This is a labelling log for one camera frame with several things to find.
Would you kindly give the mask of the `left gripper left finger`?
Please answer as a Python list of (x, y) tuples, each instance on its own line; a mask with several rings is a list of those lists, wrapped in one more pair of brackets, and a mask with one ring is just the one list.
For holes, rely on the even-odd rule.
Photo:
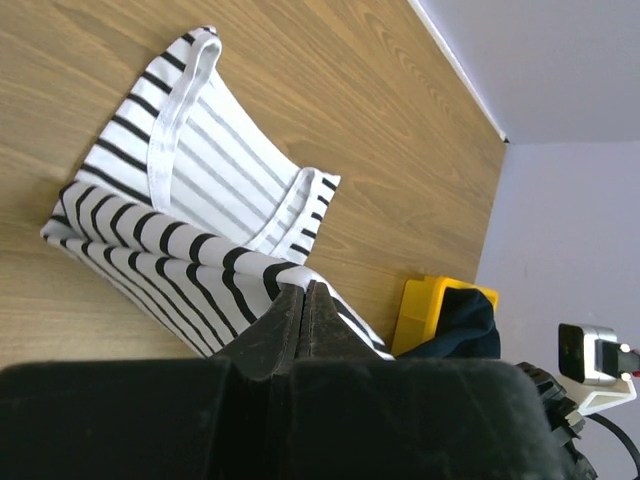
[(1, 372), (5, 479), (273, 479), (278, 368), (304, 292), (287, 286), (208, 359), (32, 362)]

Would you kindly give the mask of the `black white striped tank top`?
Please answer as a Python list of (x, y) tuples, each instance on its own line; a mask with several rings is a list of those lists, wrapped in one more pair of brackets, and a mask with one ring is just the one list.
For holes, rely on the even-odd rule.
[(319, 280), (306, 262), (340, 184), (261, 132), (221, 53), (202, 26), (154, 58), (41, 231), (203, 357)]

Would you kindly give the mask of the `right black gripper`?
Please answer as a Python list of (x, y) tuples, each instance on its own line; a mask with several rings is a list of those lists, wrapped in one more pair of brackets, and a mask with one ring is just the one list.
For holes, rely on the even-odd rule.
[(585, 420), (577, 412), (577, 403), (571, 400), (566, 389), (549, 372), (530, 363), (517, 366), (533, 381), (559, 447), (563, 479), (597, 479), (594, 467), (574, 445), (580, 437)]

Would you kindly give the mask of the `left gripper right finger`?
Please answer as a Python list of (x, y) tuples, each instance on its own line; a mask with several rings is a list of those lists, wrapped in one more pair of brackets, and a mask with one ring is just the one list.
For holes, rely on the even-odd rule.
[(297, 479), (560, 479), (533, 381), (496, 360), (294, 365)]

